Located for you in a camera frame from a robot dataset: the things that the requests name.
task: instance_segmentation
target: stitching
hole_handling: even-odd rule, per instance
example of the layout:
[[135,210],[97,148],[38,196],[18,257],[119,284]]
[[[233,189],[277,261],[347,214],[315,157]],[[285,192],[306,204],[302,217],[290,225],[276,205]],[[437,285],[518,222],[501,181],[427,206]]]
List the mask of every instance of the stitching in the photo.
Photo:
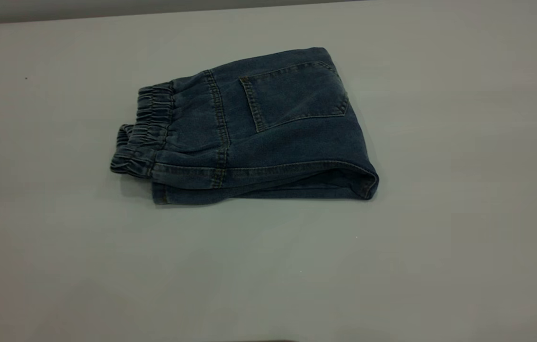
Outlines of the stitching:
[[217,149],[217,165],[214,173],[214,179],[212,180],[212,188],[220,189],[224,181],[226,174],[226,166],[228,160],[228,153],[230,147],[229,130],[227,128],[226,117],[224,115],[224,107],[222,104],[222,96],[220,94],[220,88],[216,84],[214,74],[210,69],[205,72],[206,81],[210,87],[210,93],[214,100],[214,108],[216,110],[216,122],[218,126],[218,136],[220,138],[220,148]]
[[[260,166],[260,167],[230,167],[227,170],[228,171],[261,171],[261,170],[268,170],[268,169],[278,169],[278,168],[288,168],[292,166],[303,166],[303,165],[314,165],[314,164],[336,164],[336,165],[347,165],[349,167],[352,167],[354,169],[358,169],[360,171],[363,171],[364,173],[369,173],[370,175],[374,175],[374,173],[370,170],[364,169],[360,166],[357,166],[355,164],[351,164],[350,162],[345,161],[338,161],[338,160],[318,160],[318,161],[304,161],[304,162],[293,162],[290,164],[281,164],[281,165],[273,165],[273,166]],[[178,166],[178,165],[171,165],[171,164],[164,164],[162,162],[156,162],[157,165],[162,165],[164,167],[173,167],[175,169],[188,169],[188,170],[198,170],[198,171],[210,171],[210,167],[192,167],[192,166]]]
[[260,74],[255,74],[255,75],[250,75],[250,76],[246,76],[247,77],[267,77],[267,76],[272,76],[273,74],[286,74],[288,72],[293,72],[293,71],[297,71],[299,69],[301,69],[302,67],[324,67],[326,69],[328,69],[329,71],[332,71],[334,74],[338,75],[338,73],[336,73],[336,70],[331,67],[330,65],[326,64],[325,62],[323,61],[310,61],[310,62],[306,62],[306,63],[299,63],[299,64],[294,64],[294,65],[290,65],[290,66],[287,66],[287,67],[282,67],[281,69],[277,69],[277,70],[273,70],[273,71],[267,71],[267,72],[262,72]]
[[243,86],[243,89],[245,91],[245,95],[247,97],[247,102],[248,102],[248,105],[249,105],[249,110],[251,110],[251,115],[253,117],[257,133],[263,132],[265,130],[268,130],[268,129],[271,129],[271,128],[274,128],[274,127],[277,127],[277,126],[280,126],[280,125],[283,125],[283,124],[292,123],[293,121],[297,121],[297,120],[311,119],[311,118],[315,118],[315,117],[344,116],[346,114],[346,110],[349,107],[349,97],[347,96],[347,93],[345,92],[344,99],[340,102],[340,104],[338,106],[336,106],[335,110],[331,114],[328,114],[328,115],[302,115],[302,116],[295,117],[295,118],[293,118],[291,120],[279,122],[279,123],[276,123],[276,124],[270,125],[270,126],[266,125],[264,123],[264,119],[262,118],[262,111],[260,110],[259,104],[258,104],[258,102],[256,100],[256,94],[255,94],[255,91],[254,91],[254,86],[253,86],[253,84],[251,83],[251,81],[249,79],[250,78],[266,78],[266,77],[269,77],[269,76],[285,74],[285,73],[288,73],[288,72],[298,71],[302,67],[323,67],[323,68],[333,72],[336,75],[336,77],[338,77],[338,79],[340,80],[336,70],[334,68],[330,67],[330,65],[328,65],[327,63],[325,63],[323,61],[311,61],[311,62],[307,62],[307,63],[300,63],[300,64],[284,67],[284,68],[281,68],[281,69],[277,69],[277,70],[274,70],[274,71],[263,72],[262,74],[256,74],[256,75],[251,75],[251,76],[242,76],[242,77],[240,77],[239,80],[240,80],[241,85]]
[[262,112],[260,112],[258,102],[256,102],[256,94],[254,93],[252,84],[247,77],[241,77],[239,81],[241,82],[241,85],[245,91],[247,104],[249,105],[249,110],[251,110],[251,116],[253,117],[254,125],[256,126],[256,132],[262,132],[266,130],[266,127],[264,125],[264,121],[262,120]]

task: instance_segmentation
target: seam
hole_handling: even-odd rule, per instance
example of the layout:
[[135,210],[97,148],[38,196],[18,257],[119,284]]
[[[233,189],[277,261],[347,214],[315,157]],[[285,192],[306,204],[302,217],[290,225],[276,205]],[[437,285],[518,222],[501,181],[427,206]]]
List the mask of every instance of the seam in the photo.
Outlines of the seam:
[[258,102],[256,102],[256,93],[254,92],[254,88],[247,77],[241,77],[239,81],[241,82],[241,85],[245,91],[245,97],[247,97],[247,104],[249,105],[251,116],[254,119],[256,132],[262,132],[266,130],[266,127],[264,125],[264,121],[262,120],[262,113],[260,112]]
[[224,114],[224,107],[222,103],[222,96],[220,88],[216,84],[214,74],[210,69],[206,70],[205,78],[208,86],[210,87],[210,93],[214,100],[214,110],[216,111],[216,123],[218,128],[218,136],[220,138],[220,148],[217,149],[216,156],[216,170],[214,172],[214,178],[212,180],[211,187],[213,189],[220,189],[224,182],[224,176],[226,174],[227,160],[229,158],[230,137],[229,130],[227,128],[226,117]]
[[323,67],[325,69],[328,69],[329,71],[332,71],[334,74],[338,75],[338,73],[336,73],[336,70],[333,67],[331,67],[330,65],[326,64],[325,62],[323,62],[323,61],[310,61],[310,62],[306,62],[306,63],[299,63],[299,64],[290,65],[290,66],[287,66],[287,67],[282,67],[281,69],[277,69],[277,70],[262,72],[260,74],[249,75],[249,76],[246,76],[246,77],[267,77],[267,76],[272,76],[273,74],[276,74],[276,75],[278,75],[278,74],[286,74],[288,72],[297,71],[297,70],[301,69],[302,67]]

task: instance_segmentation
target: pocket stitching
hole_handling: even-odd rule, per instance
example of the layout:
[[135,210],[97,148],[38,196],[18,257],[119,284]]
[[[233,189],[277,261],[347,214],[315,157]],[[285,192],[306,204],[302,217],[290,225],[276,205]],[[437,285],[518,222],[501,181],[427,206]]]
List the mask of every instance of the pocket stitching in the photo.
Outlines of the pocket stitching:
[[277,126],[281,126],[283,124],[288,124],[288,123],[291,123],[293,121],[304,120],[304,119],[313,119],[315,117],[345,116],[345,112],[346,112],[347,108],[349,108],[349,99],[348,99],[347,95],[345,94],[345,99],[341,102],[340,106],[336,107],[336,109],[334,111],[332,111],[331,114],[297,116],[294,119],[291,119],[291,120],[288,120],[288,121],[283,121],[282,123],[276,123],[275,125],[272,125],[272,126],[264,126],[264,130],[268,130],[268,129],[271,129],[271,128],[277,127]]
[[244,91],[245,91],[245,96],[247,97],[249,110],[251,111],[251,115],[252,115],[252,117],[254,119],[254,125],[256,126],[256,132],[260,133],[260,132],[263,132],[263,131],[268,130],[270,128],[273,128],[273,127],[277,127],[277,126],[280,126],[280,125],[283,125],[283,124],[287,124],[287,123],[291,123],[293,121],[298,121],[298,120],[303,120],[303,119],[311,119],[311,118],[314,118],[314,117],[335,117],[335,116],[344,116],[345,115],[346,110],[349,107],[349,97],[347,96],[346,91],[345,91],[344,99],[341,101],[340,105],[337,106],[334,109],[334,111],[332,111],[331,114],[299,116],[299,117],[295,117],[294,119],[284,121],[282,123],[276,123],[276,124],[271,125],[271,126],[266,126],[266,124],[264,124],[264,119],[262,118],[262,111],[260,110],[260,106],[258,105],[258,102],[256,101],[256,94],[255,94],[255,91],[254,91],[254,86],[253,86],[253,84],[251,84],[251,81],[249,80],[249,78],[256,78],[256,79],[258,79],[258,78],[268,78],[270,76],[275,76],[275,75],[294,72],[294,71],[300,70],[302,67],[323,67],[323,68],[331,71],[332,73],[334,73],[334,75],[336,75],[336,77],[338,77],[338,79],[340,79],[340,76],[338,75],[338,72],[336,72],[336,70],[334,68],[330,67],[330,65],[326,64],[323,61],[311,61],[311,62],[306,62],[306,63],[299,63],[299,64],[296,64],[296,65],[290,65],[290,66],[287,66],[287,67],[284,67],[284,68],[281,68],[281,69],[277,69],[277,70],[273,70],[273,71],[268,71],[268,72],[263,72],[263,73],[260,73],[260,74],[255,74],[255,75],[250,75],[250,76],[241,76],[240,77],[241,85],[243,86]]
[[252,84],[249,81],[249,78],[247,78],[247,76],[241,77],[239,81],[241,82],[241,85],[243,86],[243,89],[245,91],[245,96],[247,97],[247,104],[249,105],[249,110],[251,110],[251,116],[253,117],[254,125],[256,126],[256,132],[262,132],[266,130],[266,128],[264,127],[264,121],[262,120],[260,108],[258,106],[258,103],[256,102],[256,96]]

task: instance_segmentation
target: jeans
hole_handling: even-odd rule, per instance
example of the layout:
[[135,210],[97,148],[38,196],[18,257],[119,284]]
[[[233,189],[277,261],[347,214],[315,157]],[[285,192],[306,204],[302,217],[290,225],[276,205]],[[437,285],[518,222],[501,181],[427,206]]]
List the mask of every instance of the jeans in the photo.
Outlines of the jeans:
[[336,67],[317,47],[141,88],[110,169],[151,180],[156,204],[368,200],[379,182]]

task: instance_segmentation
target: denim pants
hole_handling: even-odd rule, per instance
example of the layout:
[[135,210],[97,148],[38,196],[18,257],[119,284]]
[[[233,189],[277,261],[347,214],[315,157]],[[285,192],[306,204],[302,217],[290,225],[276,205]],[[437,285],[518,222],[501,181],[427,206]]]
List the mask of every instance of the denim pants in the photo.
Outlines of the denim pants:
[[368,200],[379,182],[336,67],[316,47],[141,88],[110,169],[151,180],[156,204]]

